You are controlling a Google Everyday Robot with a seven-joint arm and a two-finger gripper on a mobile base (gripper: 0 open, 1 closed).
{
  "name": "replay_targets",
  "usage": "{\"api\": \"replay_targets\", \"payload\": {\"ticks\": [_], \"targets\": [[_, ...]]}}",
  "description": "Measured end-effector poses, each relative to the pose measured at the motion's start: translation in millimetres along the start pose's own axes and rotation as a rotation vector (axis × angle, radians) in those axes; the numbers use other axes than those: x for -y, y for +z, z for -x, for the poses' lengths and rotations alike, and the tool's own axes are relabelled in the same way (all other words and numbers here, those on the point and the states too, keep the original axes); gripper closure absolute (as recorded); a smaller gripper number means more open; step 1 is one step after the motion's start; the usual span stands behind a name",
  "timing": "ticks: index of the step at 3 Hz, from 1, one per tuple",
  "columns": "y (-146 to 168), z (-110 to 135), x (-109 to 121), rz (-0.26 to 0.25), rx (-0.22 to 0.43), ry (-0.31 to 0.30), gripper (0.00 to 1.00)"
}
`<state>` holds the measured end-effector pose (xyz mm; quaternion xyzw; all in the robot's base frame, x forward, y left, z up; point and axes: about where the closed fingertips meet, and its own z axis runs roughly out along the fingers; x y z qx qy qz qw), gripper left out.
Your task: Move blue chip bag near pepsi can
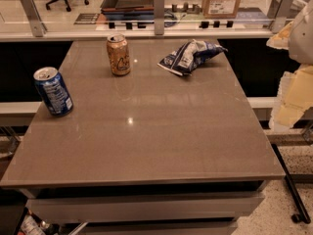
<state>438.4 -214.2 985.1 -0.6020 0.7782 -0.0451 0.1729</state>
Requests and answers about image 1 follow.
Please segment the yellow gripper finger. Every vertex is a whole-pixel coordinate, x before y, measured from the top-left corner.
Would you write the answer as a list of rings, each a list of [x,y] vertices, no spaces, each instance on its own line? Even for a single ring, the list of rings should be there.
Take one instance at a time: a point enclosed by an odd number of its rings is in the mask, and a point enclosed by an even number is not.
[[[313,107],[313,66],[301,65],[295,72],[285,71],[271,112],[269,127],[285,132]]]
[[[292,27],[292,23],[288,23],[287,25],[285,25],[278,33],[271,36],[267,40],[266,45],[274,49],[288,50],[291,27]]]

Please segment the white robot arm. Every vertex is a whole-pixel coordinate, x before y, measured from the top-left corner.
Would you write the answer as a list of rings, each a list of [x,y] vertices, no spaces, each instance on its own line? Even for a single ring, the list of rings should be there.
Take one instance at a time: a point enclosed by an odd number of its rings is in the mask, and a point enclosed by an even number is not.
[[[283,73],[269,121],[272,130],[285,132],[313,107],[313,0],[266,45],[287,50],[300,63],[295,72]]]

